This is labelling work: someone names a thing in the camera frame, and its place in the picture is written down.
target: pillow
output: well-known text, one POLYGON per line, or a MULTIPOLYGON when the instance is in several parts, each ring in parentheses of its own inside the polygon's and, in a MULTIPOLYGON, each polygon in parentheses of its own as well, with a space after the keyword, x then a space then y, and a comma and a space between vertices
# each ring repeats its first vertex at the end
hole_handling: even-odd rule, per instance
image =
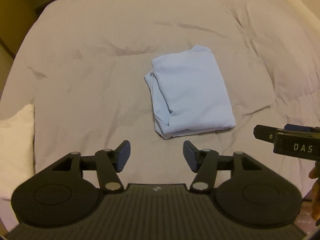
POLYGON ((35 174, 33 166, 34 133, 33 105, 26 105, 13 117, 0 120, 1 198, 11 199, 16 187, 35 174))

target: ribbed black surface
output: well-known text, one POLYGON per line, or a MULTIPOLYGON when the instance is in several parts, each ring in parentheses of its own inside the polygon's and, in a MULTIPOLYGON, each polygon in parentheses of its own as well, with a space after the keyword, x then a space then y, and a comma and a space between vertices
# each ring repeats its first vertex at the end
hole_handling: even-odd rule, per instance
POLYGON ((63 228, 43 229, 21 224, 8 240, 302 240, 294 225, 258 230, 221 215, 207 195, 185 185, 130 185, 107 195, 86 219, 63 228))

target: bed sheet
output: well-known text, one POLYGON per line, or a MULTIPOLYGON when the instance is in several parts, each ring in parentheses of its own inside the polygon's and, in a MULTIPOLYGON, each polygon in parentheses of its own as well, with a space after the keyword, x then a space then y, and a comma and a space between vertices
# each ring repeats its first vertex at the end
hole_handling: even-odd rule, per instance
MULTIPOLYGON (((0 118, 35 105, 36 172, 71 151, 93 155, 127 139, 131 157, 119 174, 124 185, 190 185, 195 174, 182 154, 190 140, 224 155, 244 151, 305 195, 314 163, 274 154, 252 134, 257 124, 320 125, 319 40, 278 2, 283 7, 275 11, 270 0, 57 0, 15 58, 0 118), (143 77, 153 58, 196 44, 215 55, 236 127, 164 140, 155 132, 143 77)), ((98 186, 94 173, 84 178, 98 186)), ((219 172, 215 186, 228 178, 219 172)))

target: folded shirt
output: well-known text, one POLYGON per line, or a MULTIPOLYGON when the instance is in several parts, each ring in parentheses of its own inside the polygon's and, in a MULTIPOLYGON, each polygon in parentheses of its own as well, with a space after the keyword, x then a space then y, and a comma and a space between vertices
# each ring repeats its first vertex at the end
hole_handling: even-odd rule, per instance
POLYGON ((164 139, 236 125, 218 64, 207 47, 152 60, 149 86, 155 128, 164 139))

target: white logo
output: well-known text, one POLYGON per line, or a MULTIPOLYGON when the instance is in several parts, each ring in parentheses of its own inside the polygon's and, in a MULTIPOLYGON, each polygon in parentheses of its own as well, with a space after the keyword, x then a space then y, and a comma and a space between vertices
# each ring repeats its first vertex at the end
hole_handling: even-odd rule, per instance
POLYGON ((156 187, 153 188, 154 191, 158 191, 158 190, 161 190, 161 189, 162 189, 162 188, 159 187, 159 186, 156 186, 156 187))

